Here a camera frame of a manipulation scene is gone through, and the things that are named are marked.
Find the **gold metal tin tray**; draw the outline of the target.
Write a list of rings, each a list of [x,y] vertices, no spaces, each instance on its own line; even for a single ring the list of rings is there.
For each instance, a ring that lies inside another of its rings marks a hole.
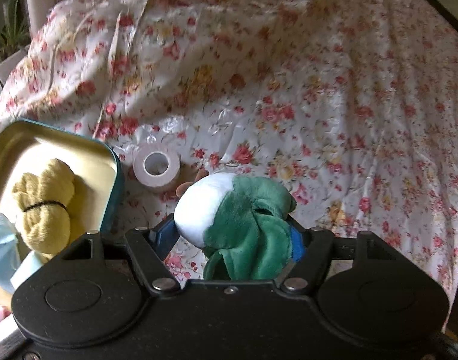
[[[21,211],[12,189],[24,173],[40,175],[53,158],[75,174],[75,194],[68,205],[69,244],[87,231],[111,231],[124,184],[115,153],[100,141],[29,120],[15,121],[0,133],[0,213],[16,228],[20,258],[32,250],[17,229]]]

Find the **floral bed cover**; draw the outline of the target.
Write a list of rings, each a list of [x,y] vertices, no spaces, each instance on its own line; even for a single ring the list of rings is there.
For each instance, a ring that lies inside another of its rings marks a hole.
[[[174,209],[134,176],[156,141],[279,180],[306,228],[370,230],[457,292],[458,32],[426,0],[65,0],[0,95],[0,133],[17,119],[112,147],[115,231]]]

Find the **white tissue pack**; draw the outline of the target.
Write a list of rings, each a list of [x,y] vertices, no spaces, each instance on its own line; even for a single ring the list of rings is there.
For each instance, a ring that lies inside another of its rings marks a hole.
[[[47,263],[48,259],[37,251],[30,251],[10,278],[10,283],[17,289],[24,281]]]

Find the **blue face mask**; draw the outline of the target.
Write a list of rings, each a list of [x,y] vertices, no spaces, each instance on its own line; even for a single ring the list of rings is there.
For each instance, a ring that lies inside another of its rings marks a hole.
[[[14,292],[10,279],[21,265],[17,244],[15,226],[0,213],[0,287],[9,293]]]

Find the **yellow fluffy sock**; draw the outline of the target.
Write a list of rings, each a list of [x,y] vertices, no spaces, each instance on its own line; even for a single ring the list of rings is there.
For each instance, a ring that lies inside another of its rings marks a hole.
[[[54,256],[69,244],[74,178],[66,163],[53,158],[40,175],[26,172],[14,184],[13,198],[21,211],[17,229],[30,250]]]

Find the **potted green plant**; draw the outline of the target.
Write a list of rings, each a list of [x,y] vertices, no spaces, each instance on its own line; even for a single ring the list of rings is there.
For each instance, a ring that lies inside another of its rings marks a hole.
[[[0,0],[0,82],[27,55],[30,31],[24,0]]]

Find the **green white plush toy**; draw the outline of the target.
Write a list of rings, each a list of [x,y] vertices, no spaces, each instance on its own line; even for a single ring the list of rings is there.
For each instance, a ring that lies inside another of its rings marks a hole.
[[[207,281],[274,280],[304,255],[288,222],[296,201],[275,180],[200,171],[176,195],[175,226],[206,256]]]

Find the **white tape roll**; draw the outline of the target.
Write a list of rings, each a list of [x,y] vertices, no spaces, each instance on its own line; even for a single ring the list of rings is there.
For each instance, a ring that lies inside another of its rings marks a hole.
[[[180,158],[167,145],[145,143],[135,152],[133,170],[139,183],[153,192],[165,192],[173,189],[177,183]]]

